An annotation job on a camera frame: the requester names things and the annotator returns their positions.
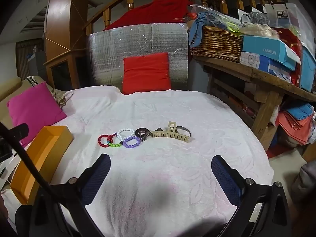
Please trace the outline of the black hair scrunchie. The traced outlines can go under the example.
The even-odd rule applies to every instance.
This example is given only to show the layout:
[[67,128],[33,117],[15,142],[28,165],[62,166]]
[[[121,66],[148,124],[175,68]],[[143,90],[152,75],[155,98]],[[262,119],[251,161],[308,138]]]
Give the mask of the black hair scrunchie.
[[141,127],[135,131],[135,135],[137,135],[138,137],[141,137],[143,135],[146,135],[148,132],[149,130],[147,128]]

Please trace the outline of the silver metal wristwatch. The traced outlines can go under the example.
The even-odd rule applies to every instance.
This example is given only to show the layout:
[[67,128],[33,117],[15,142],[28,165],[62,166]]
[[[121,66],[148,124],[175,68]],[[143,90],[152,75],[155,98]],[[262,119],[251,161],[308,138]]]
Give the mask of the silver metal wristwatch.
[[155,134],[155,132],[163,132],[163,129],[162,128],[158,128],[158,129],[156,129],[154,131],[150,131],[149,130],[149,132],[146,135],[143,135],[141,137],[137,136],[137,137],[140,139],[140,142],[144,142],[144,141],[147,140],[148,137],[158,137],[158,135]]

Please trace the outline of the silver glitter headband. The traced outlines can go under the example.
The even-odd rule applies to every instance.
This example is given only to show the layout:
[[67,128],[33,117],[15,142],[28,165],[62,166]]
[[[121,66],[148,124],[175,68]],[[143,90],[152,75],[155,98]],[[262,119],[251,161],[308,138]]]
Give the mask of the silver glitter headband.
[[183,126],[177,126],[176,133],[181,134],[181,135],[186,135],[188,138],[192,136],[191,132],[186,127],[183,127]]

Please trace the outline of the beige hair claw clip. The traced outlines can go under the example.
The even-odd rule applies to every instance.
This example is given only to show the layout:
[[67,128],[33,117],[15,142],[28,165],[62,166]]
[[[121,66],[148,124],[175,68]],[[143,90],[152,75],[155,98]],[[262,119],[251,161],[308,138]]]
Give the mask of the beige hair claw clip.
[[179,125],[177,125],[176,122],[170,121],[168,122],[168,127],[163,129],[163,132],[155,132],[155,134],[157,134],[158,137],[168,137],[168,138],[177,139],[183,142],[189,142],[190,138],[188,138],[186,135],[181,135],[181,134],[176,133],[177,126]]

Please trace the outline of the magenta pillow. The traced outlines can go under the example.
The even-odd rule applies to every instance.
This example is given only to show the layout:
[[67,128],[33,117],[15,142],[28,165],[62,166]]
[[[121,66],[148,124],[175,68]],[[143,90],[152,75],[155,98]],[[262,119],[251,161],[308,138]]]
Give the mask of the magenta pillow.
[[46,83],[31,87],[7,102],[13,126],[27,124],[29,133],[20,143],[26,147],[44,126],[51,126],[66,118]]

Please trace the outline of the orange cardboard box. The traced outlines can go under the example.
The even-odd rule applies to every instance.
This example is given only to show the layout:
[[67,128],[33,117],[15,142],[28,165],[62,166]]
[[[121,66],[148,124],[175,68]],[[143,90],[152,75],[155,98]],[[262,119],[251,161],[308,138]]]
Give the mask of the orange cardboard box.
[[[73,141],[67,126],[45,126],[26,150],[43,179],[50,183],[60,160]],[[20,162],[10,187],[22,205],[34,204],[39,183],[31,175],[24,162]]]

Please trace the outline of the beige leather sofa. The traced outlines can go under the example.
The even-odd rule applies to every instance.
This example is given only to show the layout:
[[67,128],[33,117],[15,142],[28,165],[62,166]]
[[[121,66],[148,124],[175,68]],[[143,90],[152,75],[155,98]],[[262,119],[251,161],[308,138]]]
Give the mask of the beige leather sofa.
[[12,119],[9,115],[7,102],[15,96],[20,95],[25,90],[45,82],[40,76],[28,76],[25,80],[16,77],[1,84],[1,123],[8,129],[13,128]]

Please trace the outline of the beige fringed cloth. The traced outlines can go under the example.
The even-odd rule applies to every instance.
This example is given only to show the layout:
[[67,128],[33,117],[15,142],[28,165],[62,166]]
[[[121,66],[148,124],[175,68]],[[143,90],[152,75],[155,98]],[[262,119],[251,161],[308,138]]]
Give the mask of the beige fringed cloth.
[[67,99],[66,99],[66,96],[65,96],[65,92],[53,88],[52,91],[51,91],[51,94],[52,94],[54,100],[56,101],[56,103],[62,109],[66,105],[66,102],[67,102]]

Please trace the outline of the pink white towel blanket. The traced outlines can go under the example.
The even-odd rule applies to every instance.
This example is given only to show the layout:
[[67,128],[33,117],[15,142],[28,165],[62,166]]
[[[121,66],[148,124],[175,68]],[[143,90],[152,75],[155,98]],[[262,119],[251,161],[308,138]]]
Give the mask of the pink white towel blanket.
[[[202,236],[235,207],[211,171],[221,155],[243,177],[270,185],[274,171],[259,140],[224,102],[196,91],[123,95],[113,86],[68,91],[60,121],[73,134],[52,182],[78,177],[102,153],[111,169],[87,211],[104,236]],[[189,142],[155,137],[137,148],[103,148],[102,134],[144,127],[187,128]]]

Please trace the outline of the wooden side table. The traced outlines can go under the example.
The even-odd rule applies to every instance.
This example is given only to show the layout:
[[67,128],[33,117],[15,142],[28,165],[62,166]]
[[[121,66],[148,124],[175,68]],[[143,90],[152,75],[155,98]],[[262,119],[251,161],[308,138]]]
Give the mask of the wooden side table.
[[276,76],[240,63],[198,57],[209,71],[210,94],[226,103],[268,150],[277,128],[270,123],[274,109],[285,97],[315,103],[315,95]]

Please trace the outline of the white blue printed box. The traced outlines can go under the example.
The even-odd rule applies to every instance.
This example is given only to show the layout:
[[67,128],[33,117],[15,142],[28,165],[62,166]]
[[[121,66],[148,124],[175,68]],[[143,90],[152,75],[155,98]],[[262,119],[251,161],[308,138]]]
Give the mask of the white blue printed box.
[[260,54],[241,52],[240,63],[260,71],[269,71],[269,58]]

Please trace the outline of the silver foil insulation mat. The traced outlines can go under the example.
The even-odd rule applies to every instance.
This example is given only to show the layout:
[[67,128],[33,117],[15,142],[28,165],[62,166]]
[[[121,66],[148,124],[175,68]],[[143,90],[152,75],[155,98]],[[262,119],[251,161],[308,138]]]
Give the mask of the silver foil insulation mat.
[[132,25],[89,35],[91,82],[121,88],[123,59],[155,53],[168,53],[172,89],[186,90],[189,56],[186,23]]

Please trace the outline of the teal fashion shoe box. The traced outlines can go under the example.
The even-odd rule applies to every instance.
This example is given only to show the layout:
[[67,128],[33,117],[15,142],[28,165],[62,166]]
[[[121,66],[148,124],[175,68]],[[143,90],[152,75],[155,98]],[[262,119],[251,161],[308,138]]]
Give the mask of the teal fashion shoe box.
[[243,51],[266,56],[295,71],[296,64],[301,65],[299,56],[283,41],[263,36],[244,36]]

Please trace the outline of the wicker basket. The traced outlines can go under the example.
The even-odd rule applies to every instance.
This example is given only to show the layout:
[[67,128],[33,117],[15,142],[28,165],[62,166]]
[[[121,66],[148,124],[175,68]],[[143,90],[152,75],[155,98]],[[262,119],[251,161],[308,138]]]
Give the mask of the wicker basket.
[[243,48],[243,36],[217,27],[204,26],[201,43],[190,49],[197,57],[208,57],[239,62]]

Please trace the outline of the blue cloth in basket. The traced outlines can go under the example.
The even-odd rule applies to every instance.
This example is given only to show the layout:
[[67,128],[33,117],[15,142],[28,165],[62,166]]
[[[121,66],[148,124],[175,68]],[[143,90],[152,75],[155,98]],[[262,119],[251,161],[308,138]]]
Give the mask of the blue cloth in basket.
[[192,23],[189,31],[189,45],[191,48],[196,48],[201,44],[203,28],[209,25],[207,16],[208,12],[200,12]]

